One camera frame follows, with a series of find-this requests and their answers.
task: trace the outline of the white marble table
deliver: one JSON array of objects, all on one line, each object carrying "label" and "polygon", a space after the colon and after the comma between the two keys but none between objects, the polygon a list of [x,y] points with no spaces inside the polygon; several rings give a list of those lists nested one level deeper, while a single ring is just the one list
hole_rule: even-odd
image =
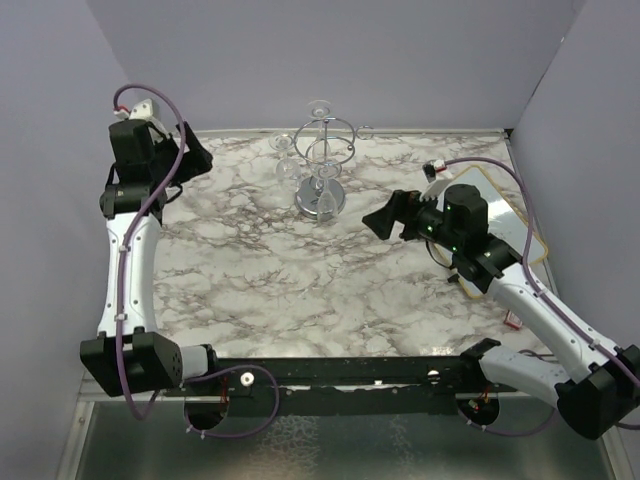
[{"label": "white marble table", "polygon": [[[501,136],[358,141],[340,178],[347,205],[327,226],[303,218],[280,193],[267,137],[203,138],[213,170],[165,208],[155,279],[164,335],[210,343],[226,357],[450,355],[485,337],[541,348],[528,330],[503,325],[495,302],[447,284],[448,271],[423,243],[397,234],[381,242],[361,222],[392,190],[421,189],[428,159],[509,163]],[[521,206],[508,176],[486,170]]]}]

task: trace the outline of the purple cable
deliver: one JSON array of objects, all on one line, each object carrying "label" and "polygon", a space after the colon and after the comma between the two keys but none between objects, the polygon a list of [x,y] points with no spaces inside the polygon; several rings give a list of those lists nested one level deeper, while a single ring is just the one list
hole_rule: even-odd
[{"label": "purple cable", "polygon": [[[169,98],[167,98],[166,95],[156,90],[155,88],[150,87],[148,85],[141,84],[141,83],[130,83],[128,85],[124,85],[120,87],[118,90],[116,90],[116,93],[114,93],[113,95],[114,110],[117,110],[119,108],[118,100],[120,99],[120,95],[122,95],[123,92],[134,89],[134,88],[139,90],[146,90],[147,92],[151,92],[154,95],[157,95],[169,106],[169,108],[175,115],[176,120],[178,122],[178,131],[180,132],[180,145],[178,147],[178,155],[176,156],[176,159],[173,162],[171,169],[167,173],[167,176],[162,182],[160,182],[160,185],[156,187],[156,189],[149,196],[149,198],[147,198],[147,200],[142,204],[142,206],[140,207],[140,210],[138,211],[138,213],[136,213],[136,216],[131,221],[131,225],[129,225],[129,228],[125,232],[124,239],[122,240],[122,245],[127,247],[131,242],[131,237],[133,236],[133,232],[135,231],[136,226],[138,225],[138,223],[140,222],[144,214],[147,212],[147,210],[149,210],[153,202],[156,200],[156,198],[158,198],[158,196],[167,187],[167,185],[169,185],[169,182],[171,182],[171,179],[173,178],[175,173],[178,171],[178,167],[180,166],[180,162],[182,162],[182,157],[184,156],[184,150],[186,146],[186,135],[185,135],[185,128],[184,128],[184,120],[182,119],[182,115],[180,115],[178,108],[173,104],[173,102]],[[159,391],[154,392],[154,394],[151,396],[151,399],[149,400],[149,403],[147,404],[147,406],[145,407],[142,413],[138,411],[138,409],[136,408],[136,404],[133,401],[133,397],[131,396],[131,390],[129,389],[129,382],[127,380],[127,374],[124,367],[123,338],[122,338],[123,320],[117,319],[117,316],[124,313],[124,302],[125,302],[125,299],[124,299],[125,278],[124,277],[126,272],[128,253],[129,253],[129,248],[121,251],[120,256],[118,258],[118,273],[117,273],[117,280],[116,280],[116,364],[118,366],[118,377],[120,378],[120,385],[122,386],[122,394],[124,395],[127,405],[129,406],[129,410],[131,410],[131,414],[136,418],[136,420],[144,420],[149,414],[149,412],[151,411],[151,407],[153,406],[153,402],[158,396]]]},{"label": "purple cable", "polygon": [[471,419],[469,419],[464,413],[462,413],[462,410],[458,409],[458,415],[460,415],[462,418],[464,418],[465,422],[467,423],[467,425],[469,425],[470,427],[473,427],[477,430],[482,430],[483,432],[486,433],[490,433],[492,435],[498,435],[500,437],[529,437],[531,435],[536,435],[537,433],[540,433],[541,431],[543,431],[545,428],[547,428],[548,426],[550,426],[553,422],[555,422],[556,420],[556,414],[557,414],[557,410],[554,408],[553,410],[551,410],[551,414],[549,415],[549,417],[542,422],[540,425],[538,425],[535,428],[532,428],[531,430],[525,430],[524,432],[509,432],[506,430],[500,430],[497,428],[491,428],[488,427],[486,425],[479,425],[475,422],[473,422]]},{"label": "purple cable", "polygon": [[557,360],[552,360],[554,355],[550,353],[537,353],[537,352],[534,352],[533,350],[529,350],[528,348],[525,348],[524,350],[520,350],[518,353],[521,353],[528,357],[535,357],[538,360],[542,360],[543,362],[558,363]]},{"label": "purple cable", "polygon": [[[599,343],[594,344],[594,339],[587,332],[583,331],[573,320],[571,320],[571,318],[566,313],[564,313],[560,309],[560,307],[558,307],[553,302],[553,300],[551,300],[546,295],[546,293],[542,291],[542,288],[538,286],[535,279],[533,278],[531,269],[529,268],[529,250],[531,249],[531,241],[533,240],[533,221],[534,221],[535,215],[533,211],[533,204],[531,202],[531,197],[529,196],[529,191],[527,190],[527,187],[524,185],[524,183],[518,178],[518,176],[516,175],[516,172],[514,172],[511,168],[504,165],[502,162],[498,160],[494,160],[493,158],[486,158],[486,157],[456,158],[454,160],[445,161],[445,164],[447,166],[451,166],[451,165],[456,165],[458,163],[466,163],[466,162],[490,163],[492,165],[500,167],[503,170],[505,170],[511,176],[511,178],[513,178],[513,180],[518,184],[518,187],[522,192],[522,199],[524,200],[525,208],[527,210],[527,223],[528,223],[527,239],[524,242],[524,250],[522,252],[522,258],[523,258],[522,271],[524,272],[524,276],[527,278],[527,280],[529,281],[529,284],[531,285],[533,290],[538,294],[538,296],[547,304],[547,306],[551,310],[553,310],[553,312],[556,315],[558,315],[558,317],[560,317],[562,321],[564,321],[569,326],[569,328],[571,328],[571,330],[573,330],[578,336],[580,336],[589,345],[593,345],[598,352],[600,352],[602,355],[604,355],[609,360],[611,360],[611,362],[613,362],[614,365],[616,365],[616,367],[618,367],[627,377],[629,377],[629,379],[631,380],[631,382],[634,384],[636,388],[640,388],[640,379],[638,379],[638,377],[636,377],[634,373],[624,363],[622,363],[622,361],[620,361],[618,357],[616,357],[614,354],[609,352],[609,350],[604,348]],[[630,430],[636,429],[635,427],[640,429],[640,425],[627,425],[626,427],[634,427],[634,428],[629,428]]]},{"label": "purple cable", "polygon": [[621,428],[623,430],[635,430],[635,431],[640,430],[640,425],[631,425],[630,423],[618,422],[616,423],[616,427]]},{"label": "purple cable", "polygon": [[273,390],[274,390],[274,395],[275,395],[274,404],[273,404],[273,410],[271,411],[271,414],[269,415],[269,417],[261,425],[257,426],[256,428],[253,428],[251,430],[247,430],[246,432],[242,432],[242,433],[213,433],[213,432],[209,432],[207,430],[198,430],[193,425],[191,425],[191,421],[189,420],[189,416],[187,415],[187,412],[185,410],[184,419],[187,422],[187,425],[189,425],[189,431],[197,432],[200,435],[205,436],[205,437],[236,438],[236,439],[238,439],[238,438],[246,438],[246,437],[250,437],[252,435],[255,435],[256,433],[261,432],[262,430],[267,428],[271,424],[271,422],[273,422],[273,420],[276,418],[276,415],[278,414],[278,409],[280,408],[280,391],[278,389],[278,382],[276,381],[275,377],[266,368],[260,367],[258,365],[236,365],[234,367],[229,367],[229,368],[225,368],[224,370],[220,370],[219,372],[211,373],[209,375],[204,375],[203,377],[190,378],[190,379],[186,380],[185,383],[204,382],[206,380],[211,380],[212,378],[222,377],[222,376],[224,376],[224,375],[226,375],[228,373],[235,372],[236,370],[260,370],[267,377],[269,377],[269,380],[271,381],[271,385],[273,385]]}]

